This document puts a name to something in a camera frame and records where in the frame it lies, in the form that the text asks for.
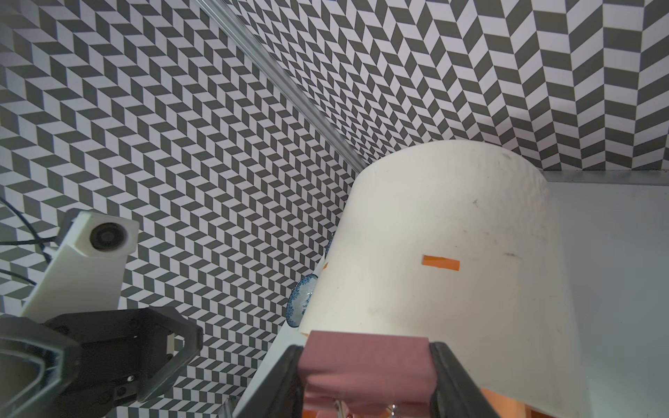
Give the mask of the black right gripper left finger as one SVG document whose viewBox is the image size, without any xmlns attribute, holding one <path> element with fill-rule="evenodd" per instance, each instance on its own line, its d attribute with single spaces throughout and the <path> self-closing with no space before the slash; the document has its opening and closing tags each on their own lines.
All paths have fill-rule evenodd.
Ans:
<svg viewBox="0 0 669 418">
<path fill-rule="evenodd" d="M 298 373 L 304 348 L 289 346 L 275 363 L 259 388 L 234 417 L 240 418 L 300 418 L 304 405 L 304 387 Z"/>
</svg>

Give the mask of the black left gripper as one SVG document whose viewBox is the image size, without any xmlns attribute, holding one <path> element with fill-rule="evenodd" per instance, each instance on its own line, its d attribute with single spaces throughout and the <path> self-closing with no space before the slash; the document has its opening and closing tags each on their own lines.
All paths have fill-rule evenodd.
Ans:
<svg viewBox="0 0 669 418">
<path fill-rule="evenodd" d="M 203 348 L 175 308 L 1 319 L 1 416 L 104 417 L 170 390 Z"/>
</svg>

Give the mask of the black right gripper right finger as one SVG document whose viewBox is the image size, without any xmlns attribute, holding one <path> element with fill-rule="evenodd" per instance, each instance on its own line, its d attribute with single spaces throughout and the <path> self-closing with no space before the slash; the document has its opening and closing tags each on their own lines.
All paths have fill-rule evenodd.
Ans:
<svg viewBox="0 0 669 418">
<path fill-rule="evenodd" d="M 437 387 L 430 399 L 431 418 L 498 418 L 481 389 L 443 342 L 431 342 Z"/>
</svg>

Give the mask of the orange pink top drawer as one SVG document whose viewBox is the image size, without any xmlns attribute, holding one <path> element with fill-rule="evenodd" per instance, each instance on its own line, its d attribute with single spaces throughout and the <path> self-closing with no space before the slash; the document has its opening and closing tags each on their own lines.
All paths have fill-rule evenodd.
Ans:
<svg viewBox="0 0 669 418">
<path fill-rule="evenodd" d="M 501 418 L 552 418 L 523 402 L 482 388 L 481 392 Z"/>
</svg>

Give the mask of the pink binder clip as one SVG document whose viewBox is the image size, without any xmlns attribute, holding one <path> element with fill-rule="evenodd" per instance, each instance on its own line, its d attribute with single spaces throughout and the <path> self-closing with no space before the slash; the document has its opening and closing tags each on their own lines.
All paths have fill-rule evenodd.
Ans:
<svg viewBox="0 0 669 418">
<path fill-rule="evenodd" d="M 304 409 L 334 416 L 429 417 L 437 371 L 425 337 L 313 331 L 298 362 Z"/>
</svg>

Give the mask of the cream round drawer cabinet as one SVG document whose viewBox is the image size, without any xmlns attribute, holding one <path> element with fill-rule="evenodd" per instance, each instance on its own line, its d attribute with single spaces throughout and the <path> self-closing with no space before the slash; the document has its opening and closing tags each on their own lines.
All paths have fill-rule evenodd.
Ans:
<svg viewBox="0 0 669 418">
<path fill-rule="evenodd" d="M 436 141 L 366 167 L 300 330 L 426 337 L 481 388 L 592 414 L 546 179 L 500 146 Z"/>
</svg>

